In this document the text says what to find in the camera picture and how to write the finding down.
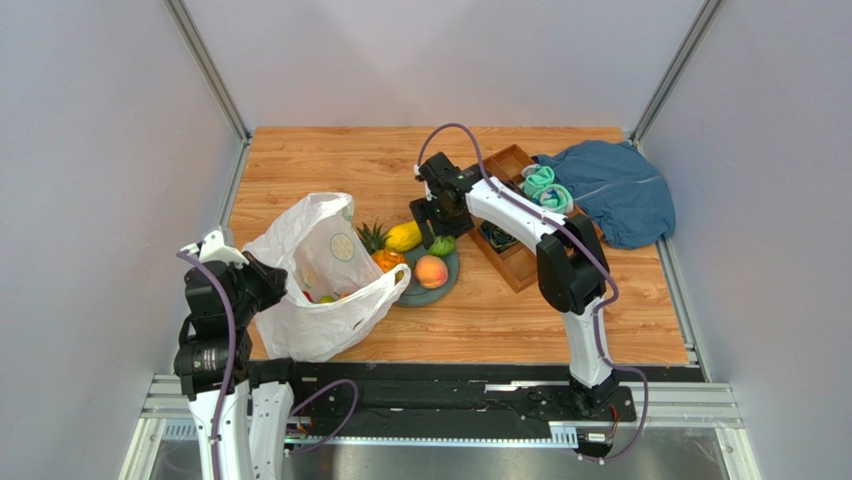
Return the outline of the green custard apple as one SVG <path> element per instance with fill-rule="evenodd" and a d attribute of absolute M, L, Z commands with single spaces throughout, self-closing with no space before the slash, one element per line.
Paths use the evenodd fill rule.
<path fill-rule="evenodd" d="M 453 253 L 456 249 L 456 239 L 453 236 L 437 236 L 432 245 L 427 249 L 429 255 L 443 258 Z"/>

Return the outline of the white plastic bag lemon print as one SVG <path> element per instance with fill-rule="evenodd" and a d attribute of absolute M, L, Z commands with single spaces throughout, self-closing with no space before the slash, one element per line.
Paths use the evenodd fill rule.
<path fill-rule="evenodd" d="M 410 267 L 384 273 L 359 240 L 354 213 L 347 193 L 312 193 L 245 245 L 264 264 L 289 274 L 286 296 L 254 318 L 270 358 L 331 359 L 364 340 L 406 289 Z M 318 304 L 324 295 L 337 301 Z"/>

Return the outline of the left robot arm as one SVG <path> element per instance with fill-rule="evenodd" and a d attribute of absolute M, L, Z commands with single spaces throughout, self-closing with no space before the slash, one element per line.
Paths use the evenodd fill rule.
<path fill-rule="evenodd" d="M 201 261 L 183 250 L 189 313 L 175 375 L 198 438 L 205 479 L 276 479 L 294 393 L 288 360 L 251 362 L 248 326 L 286 295 L 287 273 L 249 253 Z"/>

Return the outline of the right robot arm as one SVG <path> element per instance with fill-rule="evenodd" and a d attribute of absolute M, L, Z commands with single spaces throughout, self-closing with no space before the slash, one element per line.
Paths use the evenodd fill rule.
<path fill-rule="evenodd" d="M 438 236 L 459 237 L 474 230 L 480 219 L 534 254 L 539 291 L 560 313 L 569 342 L 570 403 L 586 418 L 606 411 L 618 387 L 602 326 L 612 277 L 590 220 L 537 206 L 482 164 L 460 169 L 443 153 L 418 162 L 414 174 L 426 191 L 410 204 L 425 247 Z"/>

